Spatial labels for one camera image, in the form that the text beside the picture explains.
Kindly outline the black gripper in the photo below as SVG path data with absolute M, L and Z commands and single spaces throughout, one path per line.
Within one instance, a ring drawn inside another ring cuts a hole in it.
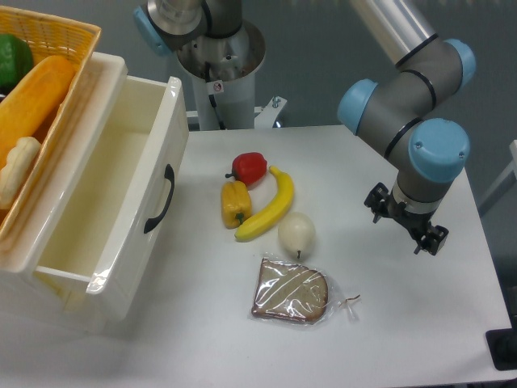
M 420 251 L 437 255 L 447 240 L 449 230 L 431 223 L 437 209 L 436 201 L 416 201 L 409 198 L 398 186 L 394 186 L 389 192 L 383 183 L 378 183 L 367 194 L 364 205 L 372 212 L 373 223 L 388 217 L 406 229 L 416 242 L 416 255 Z

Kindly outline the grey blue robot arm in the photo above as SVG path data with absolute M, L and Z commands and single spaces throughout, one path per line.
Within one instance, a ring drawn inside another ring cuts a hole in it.
M 442 40 L 410 1 L 354 1 L 352 7 L 396 67 L 381 85 L 352 85 L 337 116 L 397 169 L 391 188 L 377 184 L 365 205 L 375 219 L 404 227 L 419 251 L 436 254 L 448 231 L 431 219 L 469 156 L 467 133 L 432 119 L 440 103 L 473 77 L 476 59 L 459 40 Z M 242 16 L 239 1 L 148 1 L 134 21 L 157 54 L 175 53 L 195 90 L 203 130 L 267 128 L 282 103 L 254 106 L 254 75 L 265 57 L 262 33 Z

